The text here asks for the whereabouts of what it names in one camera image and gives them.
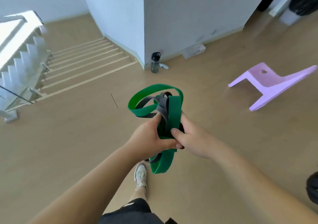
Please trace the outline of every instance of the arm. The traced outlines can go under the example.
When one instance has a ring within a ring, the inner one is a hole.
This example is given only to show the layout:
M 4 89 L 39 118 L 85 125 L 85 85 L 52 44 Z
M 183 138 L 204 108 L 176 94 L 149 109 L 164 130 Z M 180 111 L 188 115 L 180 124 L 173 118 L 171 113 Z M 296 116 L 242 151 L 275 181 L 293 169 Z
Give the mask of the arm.
M 185 114 L 181 123 L 185 134 L 173 129 L 173 136 L 192 153 L 214 160 L 260 223 L 318 223 L 317 214 Z
M 181 145 L 174 139 L 161 140 L 157 114 L 143 123 L 129 141 L 95 169 L 42 210 L 31 224 L 97 223 L 129 171 L 138 162 Z

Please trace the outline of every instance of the sneaker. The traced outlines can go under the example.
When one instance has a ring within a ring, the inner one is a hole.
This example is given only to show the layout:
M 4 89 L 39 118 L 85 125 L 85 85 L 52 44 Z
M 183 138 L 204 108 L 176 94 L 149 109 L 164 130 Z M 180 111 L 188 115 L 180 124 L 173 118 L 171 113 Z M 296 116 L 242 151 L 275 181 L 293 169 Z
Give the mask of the sneaker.
M 147 169 L 144 163 L 139 163 L 135 169 L 134 180 L 136 185 L 136 190 L 144 186 L 147 191 Z

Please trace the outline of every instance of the person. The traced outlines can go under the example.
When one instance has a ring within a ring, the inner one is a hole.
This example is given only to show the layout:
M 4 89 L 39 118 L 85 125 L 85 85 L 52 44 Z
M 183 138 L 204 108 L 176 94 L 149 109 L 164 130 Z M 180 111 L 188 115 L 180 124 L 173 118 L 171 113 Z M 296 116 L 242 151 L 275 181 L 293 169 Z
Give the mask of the person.
M 259 223 L 317 224 L 318 215 L 277 186 L 261 170 L 214 138 L 184 113 L 185 133 L 172 129 L 175 139 L 159 139 L 161 114 L 143 123 L 128 142 L 108 156 L 79 182 L 42 210 L 31 224 L 163 223 L 146 202 L 146 166 L 134 174 L 136 191 L 119 210 L 102 215 L 129 171 L 142 160 L 182 146 L 191 153 L 215 161 L 244 199 Z

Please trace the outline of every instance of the right hand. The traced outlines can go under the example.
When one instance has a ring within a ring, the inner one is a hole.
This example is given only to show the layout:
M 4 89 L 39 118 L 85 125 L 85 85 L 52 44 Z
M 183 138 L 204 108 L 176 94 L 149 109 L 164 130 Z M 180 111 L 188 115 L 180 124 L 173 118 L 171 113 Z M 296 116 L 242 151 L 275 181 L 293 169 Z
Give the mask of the right hand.
M 181 123 L 185 133 L 178 129 L 171 129 L 173 137 L 192 154 L 203 158 L 211 158 L 213 145 L 219 141 L 200 125 L 192 122 L 183 112 Z

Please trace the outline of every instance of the floor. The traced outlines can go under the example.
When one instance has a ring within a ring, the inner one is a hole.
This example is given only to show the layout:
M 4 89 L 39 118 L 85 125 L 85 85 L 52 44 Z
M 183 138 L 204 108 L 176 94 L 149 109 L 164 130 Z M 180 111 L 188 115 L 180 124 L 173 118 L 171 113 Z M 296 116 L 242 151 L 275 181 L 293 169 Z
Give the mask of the floor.
M 1 223 L 30 219 L 123 145 L 144 121 L 129 112 L 129 99 L 155 83 L 180 88 L 190 118 L 318 212 L 305 190 L 318 163 L 318 73 L 256 112 L 248 109 L 260 97 L 251 84 L 227 86 L 263 61 L 281 75 L 316 64 L 317 22 L 315 13 L 286 27 L 255 13 L 242 32 L 196 57 L 167 61 L 169 70 L 153 74 L 134 64 L 20 108 L 18 121 L 0 121 Z M 46 27 L 52 51 L 101 37 L 89 15 Z M 149 174 L 148 185 L 150 207 L 163 221 L 255 223 L 221 170 L 187 150 L 177 152 L 166 174 Z M 131 171 L 106 211 L 125 204 L 133 190 Z

